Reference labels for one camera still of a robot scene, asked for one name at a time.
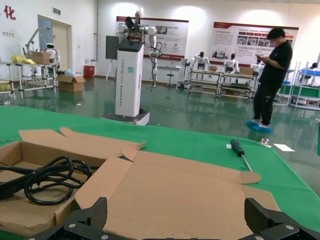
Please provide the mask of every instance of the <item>screwdriver shaft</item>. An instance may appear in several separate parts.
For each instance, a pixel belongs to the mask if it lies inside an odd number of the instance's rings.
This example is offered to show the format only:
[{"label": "screwdriver shaft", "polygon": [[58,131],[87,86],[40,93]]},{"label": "screwdriver shaft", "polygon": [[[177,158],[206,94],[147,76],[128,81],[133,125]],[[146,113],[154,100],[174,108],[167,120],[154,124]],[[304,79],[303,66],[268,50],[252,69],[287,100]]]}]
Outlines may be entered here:
[{"label": "screwdriver shaft", "polygon": [[248,167],[248,169],[250,170],[250,172],[252,172],[252,169],[251,169],[249,163],[247,162],[245,156],[241,155],[241,157],[242,157],[243,161],[245,162],[245,165],[246,165],[246,166]]}]

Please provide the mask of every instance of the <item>stool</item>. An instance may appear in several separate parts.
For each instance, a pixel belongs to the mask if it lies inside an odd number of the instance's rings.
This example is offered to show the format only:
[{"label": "stool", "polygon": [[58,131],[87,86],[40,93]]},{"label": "stool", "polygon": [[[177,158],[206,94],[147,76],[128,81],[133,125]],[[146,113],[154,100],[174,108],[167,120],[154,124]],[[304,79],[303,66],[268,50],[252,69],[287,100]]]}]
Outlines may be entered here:
[{"label": "stool", "polygon": [[167,74],[167,76],[169,77],[169,83],[166,85],[167,88],[173,88],[174,86],[171,83],[171,78],[174,76],[172,73]]}]

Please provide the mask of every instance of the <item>poster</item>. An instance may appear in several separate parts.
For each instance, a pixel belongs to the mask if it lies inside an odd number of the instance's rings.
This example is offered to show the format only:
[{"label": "poster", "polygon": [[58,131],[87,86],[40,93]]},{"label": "poster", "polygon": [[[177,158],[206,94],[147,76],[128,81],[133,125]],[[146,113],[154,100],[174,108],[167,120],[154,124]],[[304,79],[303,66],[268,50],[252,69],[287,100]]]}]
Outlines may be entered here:
[{"label": "poster", "polygon": [[[118,34],[118,25],[125,24],[126,17],[116,17],[116,33]],[[187,47],[187,36],[189,21],[159,18],[143,18],[141,24],[146,27],[156,27],[156,41],[162,43],[162,56],[160,59],[180,61],[185,58]],[[146,45],[150,41],[148,35],[145,38]],[[149,57],[150,48],[144,47],[144,57]]]},{"label": "poster", "polygon": [[[267,40],[268,33],[276,26],[215,22],[210,48],[210,62],[222,65],[231,54],[239,65],[248,67],[257,62],[256,55],[269,56],[274,47]],[[285,38],[292,48],[295,45],[298,27],[281,27],[285,31]]]}]

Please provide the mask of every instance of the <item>black shirt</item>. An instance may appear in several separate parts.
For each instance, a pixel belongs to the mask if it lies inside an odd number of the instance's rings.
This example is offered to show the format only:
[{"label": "black shirt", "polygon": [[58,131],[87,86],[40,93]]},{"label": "black shirt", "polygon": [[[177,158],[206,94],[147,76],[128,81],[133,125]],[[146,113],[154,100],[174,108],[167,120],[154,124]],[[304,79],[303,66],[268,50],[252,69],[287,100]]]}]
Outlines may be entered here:
[{"label": "black shirt", "polygon": [[282,82],[286,77],[292,58],[292,47],[288,41],[275,47],[269,58],[276,61],[284,69],[276,68],[270,64],[266,64],[260,77],[261,84],[275,87],[277,90],[281,88]]}]

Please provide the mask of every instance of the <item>white wall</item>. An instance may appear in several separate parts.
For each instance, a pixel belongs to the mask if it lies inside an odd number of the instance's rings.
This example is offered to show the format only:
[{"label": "white wall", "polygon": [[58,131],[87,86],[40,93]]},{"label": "white wall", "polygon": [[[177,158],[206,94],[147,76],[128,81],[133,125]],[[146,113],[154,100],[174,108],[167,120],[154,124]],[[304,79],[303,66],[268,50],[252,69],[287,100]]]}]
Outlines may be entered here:
[{"label": "white wall", "polygon": [[[5,5],[15,10],[16,20],[6,18]],[[54,14],[53,7],[60,9],[61,15]],[[0,31],[15,34],[15,37],[0,34],[0,61],[11,62],[12,54],[23,54],[22,47],[38,28],[38,15],[71,25],[72,69],[82,73],[85,59],[95,57],[95,0],[0,0]],[[39,49],[38,35],[34,41],[34,48]],[[7,68],[1,67],[1,73],[0,78],[6,78]]]},{"label": "white wall", "polygon": [[[96,75],[105,76],[109,60],[105,59],[106,36],[114,36],[116,16],[133,16],[144,7],[146,18],[189,20],[186,58],[210,50],[214,22],[299,27],[293,60],[316,62],[320,52],[320,4],[271,3],[227,0],[100,0],[99,61]],[[159,65],[171,61],[160,60]],[[167,72],[160,70],[159,81],[168,82]],[[151,78],[150,60],[145,59],[143,80]]]}]

